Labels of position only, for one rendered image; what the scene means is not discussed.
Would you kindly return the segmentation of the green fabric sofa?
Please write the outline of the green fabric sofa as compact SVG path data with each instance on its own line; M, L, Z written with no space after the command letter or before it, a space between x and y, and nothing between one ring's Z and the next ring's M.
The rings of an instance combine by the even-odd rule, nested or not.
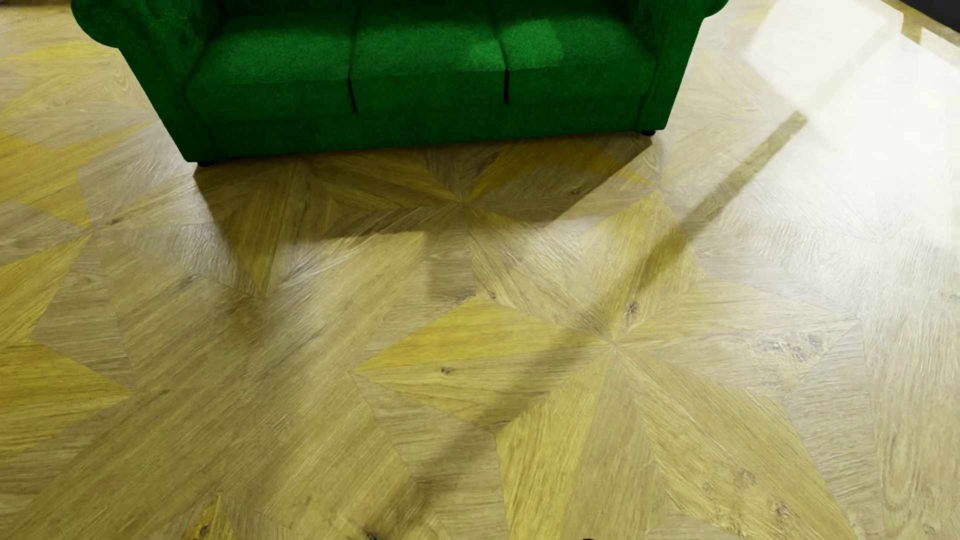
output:
M505 79L504 101L494 106L361 113L348 78L354 105L349 115L210 125L189 103L186 83L227 18L351 8L357 26L361 6L370 1L427 0L72 0L71 10L90 38L119 50L183 158L210 166L237 158L474 141L651 136L666 128L703 23L730 0L607 0L654 55L651 83L639 98L510 104Z

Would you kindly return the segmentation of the green sofa seat cushion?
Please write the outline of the green sofa seat cushion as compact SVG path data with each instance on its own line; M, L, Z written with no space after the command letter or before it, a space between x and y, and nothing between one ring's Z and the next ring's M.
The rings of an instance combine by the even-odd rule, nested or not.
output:
M488 0L512 105L640 98L656 60L608 0Z
M185 85L206 123L354 113L349 78L354 8L225 19Z
M486 0L364 3L349 79L361 114L501 105L506 64Z

